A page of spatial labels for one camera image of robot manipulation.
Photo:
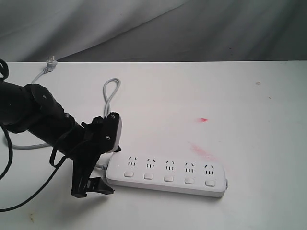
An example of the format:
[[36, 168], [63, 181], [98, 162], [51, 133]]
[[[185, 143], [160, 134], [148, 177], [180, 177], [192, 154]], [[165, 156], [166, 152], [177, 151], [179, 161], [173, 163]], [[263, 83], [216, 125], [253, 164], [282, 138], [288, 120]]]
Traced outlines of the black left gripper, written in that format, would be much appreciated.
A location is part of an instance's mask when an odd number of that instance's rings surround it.
[[73, 172], [71, 195], [76, 198], [87, 197], [88, 193], [111, 195], [114, 189], [108, 186], [101, 177], [92, 178], [91, 174], [100, 156], [104, 154], [100, 147], [103, 118], [95, 117], [91, 123], [82, 123], [85, 134], [81, 143], [72, 151]]

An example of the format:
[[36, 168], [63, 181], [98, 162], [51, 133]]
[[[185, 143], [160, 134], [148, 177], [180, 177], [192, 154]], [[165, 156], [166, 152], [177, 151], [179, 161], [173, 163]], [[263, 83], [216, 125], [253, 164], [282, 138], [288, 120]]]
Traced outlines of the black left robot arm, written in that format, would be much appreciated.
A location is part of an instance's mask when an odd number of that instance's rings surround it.
[[100, 177], [90, 175], [104, 153], [120, 151], [121, 117], [111, 112], [78, 124], [64, 112], [50, 91], [39, 84], [19, 86], [0, 83], [0, 121], [12, 133], [29, 131], [54, 148], [50, 164], [60, 151], [73, 161], [71, 195], [86, 197], [88, 192], [113, 194]]

